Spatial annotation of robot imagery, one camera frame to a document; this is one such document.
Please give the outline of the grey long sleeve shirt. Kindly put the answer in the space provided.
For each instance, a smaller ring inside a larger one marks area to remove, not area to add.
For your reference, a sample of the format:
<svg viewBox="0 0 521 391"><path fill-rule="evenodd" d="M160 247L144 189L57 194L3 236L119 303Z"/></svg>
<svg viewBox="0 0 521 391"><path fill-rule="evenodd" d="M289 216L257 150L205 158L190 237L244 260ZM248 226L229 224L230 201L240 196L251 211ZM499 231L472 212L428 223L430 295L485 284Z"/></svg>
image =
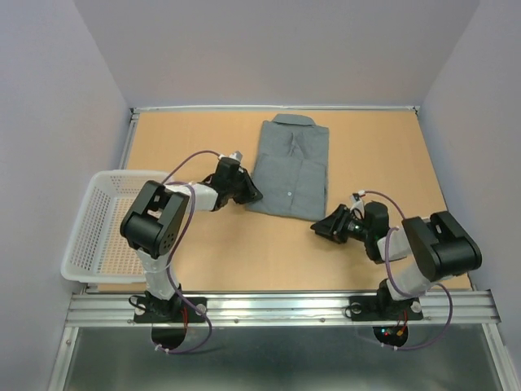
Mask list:
<svg viewBox="0 0 521 391"><path fill-rule="evenodd" d="M263 195L247 209L316 222L326 216L329 129L308 116L278 114L260 130L252 181Z"/></svg>

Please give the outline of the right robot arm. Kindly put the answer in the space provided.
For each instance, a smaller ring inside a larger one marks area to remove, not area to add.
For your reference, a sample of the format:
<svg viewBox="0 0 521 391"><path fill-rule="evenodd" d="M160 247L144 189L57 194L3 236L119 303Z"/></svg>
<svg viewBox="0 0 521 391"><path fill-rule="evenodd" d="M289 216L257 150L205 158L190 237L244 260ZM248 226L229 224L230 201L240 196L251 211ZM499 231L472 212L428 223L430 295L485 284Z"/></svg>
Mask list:
<svg viewBox="0 0 521 391"><path fill-rule="evenodd" d="M366 256L390 270L392 261L411 256L414 261L399 275L381 281L372 297L349 297L348 316L361 322L391 321L408 315L422 318L419 296L441 280L480 268L482 255L476 242L447 211L428 219L406 218L393 230L388 209L377 201L358 199L352 207L340 204L311 230L336 244L349 239L364 244Z"/></svg>

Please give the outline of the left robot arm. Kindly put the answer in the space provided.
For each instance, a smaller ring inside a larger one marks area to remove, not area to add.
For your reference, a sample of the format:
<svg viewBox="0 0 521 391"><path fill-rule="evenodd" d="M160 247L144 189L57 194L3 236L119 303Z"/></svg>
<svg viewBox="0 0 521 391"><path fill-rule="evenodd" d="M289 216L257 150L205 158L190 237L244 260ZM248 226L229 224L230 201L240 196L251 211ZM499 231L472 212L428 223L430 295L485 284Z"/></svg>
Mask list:
<svg viewBox="0 0 521 391"><path fill-rule="evenodd" d="M190 306L173 271L173 255L195 212L216 212L229 201L250 204L263 195L241 165L238 152L219 156L215 172L201 182L148 180L120 224L142 264L147 290L132 296L136 323L170 323L187 320Z"/></svg>

